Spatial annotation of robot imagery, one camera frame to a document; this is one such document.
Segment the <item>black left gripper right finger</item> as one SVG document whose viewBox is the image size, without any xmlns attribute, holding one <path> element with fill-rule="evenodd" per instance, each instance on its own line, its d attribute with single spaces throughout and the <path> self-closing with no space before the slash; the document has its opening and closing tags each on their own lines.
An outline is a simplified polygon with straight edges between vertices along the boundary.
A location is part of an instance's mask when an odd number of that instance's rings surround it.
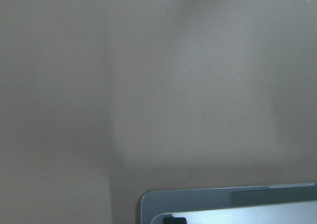
<svg viewBox="0 0 317 224">
<path fill-rule="evenodd" d="M 180 218 L 174 218 L 175 224 L 186 224 L 186 218 L 180 217 Z"/>
</svg>

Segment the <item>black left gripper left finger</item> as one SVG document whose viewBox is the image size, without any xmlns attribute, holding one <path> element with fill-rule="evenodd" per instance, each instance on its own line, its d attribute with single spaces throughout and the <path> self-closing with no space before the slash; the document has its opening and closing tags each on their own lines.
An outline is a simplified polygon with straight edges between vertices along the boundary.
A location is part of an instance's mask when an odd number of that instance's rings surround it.
<svg viewBox="0 0 317 224">
<path fill-rule="evenodd" d="M 163 224 L 175 224 L 175 217 L 164 217 Z"/>
</svg>

